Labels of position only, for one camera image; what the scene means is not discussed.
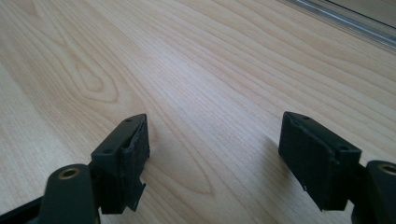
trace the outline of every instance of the wooden table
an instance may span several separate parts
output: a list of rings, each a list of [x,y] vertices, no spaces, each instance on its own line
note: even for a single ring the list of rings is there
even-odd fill
[[[396,56],[276,0],[0,1],[0,213],[148,114],[148,184],[103,223],[350,223],[277,154],[284,111],[396,161]]]

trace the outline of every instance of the brass insert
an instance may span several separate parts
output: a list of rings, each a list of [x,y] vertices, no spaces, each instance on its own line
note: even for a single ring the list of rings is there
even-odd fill
[[[66,180],[66,179],[73,178],[76,175],[79,175],[79,169],[72,167],[72,168],[68,168],[68,169],[61,171],[58,178],[60,178],[62,180]]]

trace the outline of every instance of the metal edge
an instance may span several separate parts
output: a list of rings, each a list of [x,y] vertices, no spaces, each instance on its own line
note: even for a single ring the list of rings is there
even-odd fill
[[[363,35],[396,52],[396,29],[379,21],[364,17],[347,8],[322,0],[280,0],[293,4],[320,18],[341,24],[348,30]]]

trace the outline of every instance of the black mount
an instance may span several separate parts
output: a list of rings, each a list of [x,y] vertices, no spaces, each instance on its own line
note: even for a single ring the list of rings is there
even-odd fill
[[[313,119],[283,115],[279,155],[320,210],[355,204],[354,224],[396,223],[396,164],[359,164],[361,150]]]
[[[49,176],[43,197],[2,216],[0,223],[100,223],[102,214],[136,210],[146,184],[140,175],[149,157],[147,116],[125,119],[91,154],[89,165],[72,164]]]

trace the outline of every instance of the black component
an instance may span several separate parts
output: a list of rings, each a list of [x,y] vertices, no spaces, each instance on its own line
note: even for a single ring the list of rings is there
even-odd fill
[[[361,150],[311,118],[283,115],[279,155],[320,210],[344,210],[346,177],[359,165]]]
[[[125,206],[135,211],[148,157],[147,116],[128,118],[92,153],[89,165],[55,171],[42,198],[0,216],[0,223],[100,223],[99,207],[103,214],[121,214]]]
[[[99,204],[103,214],[121,214],[128,205],[136,210],[146,184],[140,182],[149,157],[146,115],[122,122],[91,154],[92,173],[99,177]]]
[[[41,197],[29,203],[26,203],[14,210],[11,210],[0,216],[0,223],[15,224],[15,223],[34,223],[38,217],[40,210]]]
[[[83,164],[73,164],[52,173],[41,203],[38,223],[98,222],[90,168]]]
[[[396,223],[396,166],[385,161],[367,163],[367,194],[378,223]]]
[[[396,165],[359,164],[361,150],[304,115],[285,112],[279,142],[284,159],[320,210],[355,204],[354,224],[396,223]]]

